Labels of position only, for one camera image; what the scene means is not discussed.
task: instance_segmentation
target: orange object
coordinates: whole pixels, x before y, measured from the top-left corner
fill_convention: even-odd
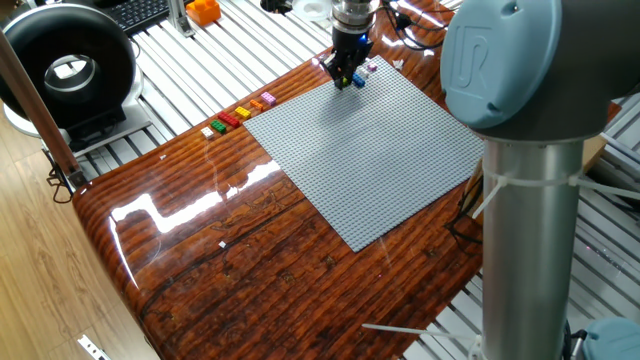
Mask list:
[[[187,15],[200,26],[220,19],[220,4],[216,0],[196,0],[187,4]]]
[[[264,106],[262,106],[262,104],[260,104],[259,102],[255,101],[255,100],[251,100],[249,101],[249,104],[251,104],[251,106],[253,106],[254,108],[262,111],[264,110]]]

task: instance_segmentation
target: green lego brick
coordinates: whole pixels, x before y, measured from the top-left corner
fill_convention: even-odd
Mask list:
[[[213,120],[211,122],[211,127],[216,129],[220,134],[227,132],[227,127],[222,125],[218,120]]]

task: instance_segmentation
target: metal pole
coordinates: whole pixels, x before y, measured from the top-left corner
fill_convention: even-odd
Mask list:
[[[485,169],[522,180],[580,171],[583,141],[485,140]],[[486,176],[484,193],[496,185]],[[485,209],[483,344],[488,360],[558,360],[569,296],[578,208],[569,185],[507,185]]]
[[[86,181],[78,161],[64,141],[40,94],[2,31],[0,31],[0,76],[27,113],[27,117],[33,122],[38,134],[47,144],[51,156],[64,174],[69,177],[74,186],[83,185]]]
[[[167,2],[169,5],[169,23],[184,37],[193,36],[194,32],[191,29],[191,25],[189,25],[183,0],[167,0]]]

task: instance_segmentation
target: wooden table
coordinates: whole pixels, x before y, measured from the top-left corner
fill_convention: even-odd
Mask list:
[[[451,15],[431,16],[447,23]],[[425,33],[417,32],[428,43],[444,36]],[[402,74],[444,106],[439,50],[407,50],[383,13],[371,37],[372,55],[404,59]],[[310,61],[226,111],[251,109],[263,91],[282,103],[327,81]],[[481,256],[465,255],[443,228],[462,185],[355,254],[244,127],[207,141],[202,126],[74,196],[114,286],[162,358],[390,358],[416,336],[362,323],[425,328],[479,270]],[[481,232],[471,221],[460,231]]]

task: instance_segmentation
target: blue lego brick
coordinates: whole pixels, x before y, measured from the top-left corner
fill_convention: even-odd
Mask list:
[[[358,74],[353,74],[353,85],[355,85],[358,89],[362,89],[364,87],[364,79],[360,77]]]

